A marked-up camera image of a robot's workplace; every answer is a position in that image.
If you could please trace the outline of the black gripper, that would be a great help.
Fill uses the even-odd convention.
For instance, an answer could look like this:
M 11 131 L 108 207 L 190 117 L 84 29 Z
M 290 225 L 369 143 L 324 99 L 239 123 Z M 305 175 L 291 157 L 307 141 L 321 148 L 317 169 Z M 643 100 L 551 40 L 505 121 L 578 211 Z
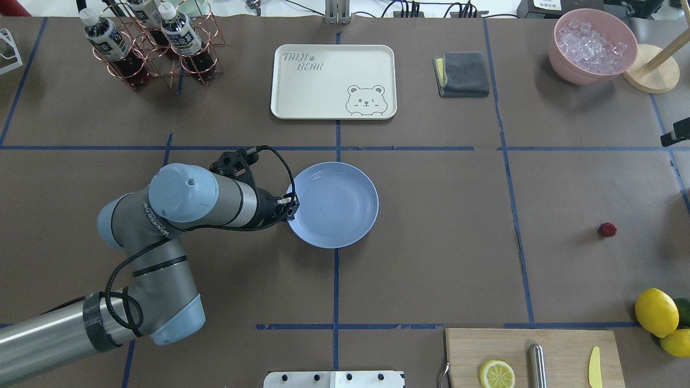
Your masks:
M 259 150 L 221 154 L 209 167 L 218 184 L 218 198 L 210 211 L 211 223 L 230 228 L 256 228 L 295 219 L 298 196 L 272 196 L 256 186 L 250 165 L 258 162 Z

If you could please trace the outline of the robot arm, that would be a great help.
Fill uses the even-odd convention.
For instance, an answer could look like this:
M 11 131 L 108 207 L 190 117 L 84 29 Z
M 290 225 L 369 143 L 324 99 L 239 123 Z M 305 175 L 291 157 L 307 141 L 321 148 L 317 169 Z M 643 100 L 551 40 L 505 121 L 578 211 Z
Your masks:
M 2 328 L 2 386 L 150 336 L 172 344 L 204 326 L 205 311 L 182 244 L 192 231 L 261 231 L 294 217 L 283 196 L 257 187 L 251 165 L 268 145 L 228 151 L 208 169 L 167 164 L 150 184 L 101 209 L 97 228 L 127 258 L 104 290 Z

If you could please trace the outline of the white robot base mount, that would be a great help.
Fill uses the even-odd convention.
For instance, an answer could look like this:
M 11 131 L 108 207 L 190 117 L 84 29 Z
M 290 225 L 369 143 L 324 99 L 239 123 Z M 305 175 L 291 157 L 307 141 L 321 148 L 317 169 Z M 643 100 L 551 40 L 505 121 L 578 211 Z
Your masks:
M 405 387 L 403 371 L 275 371 L 264 387 Z

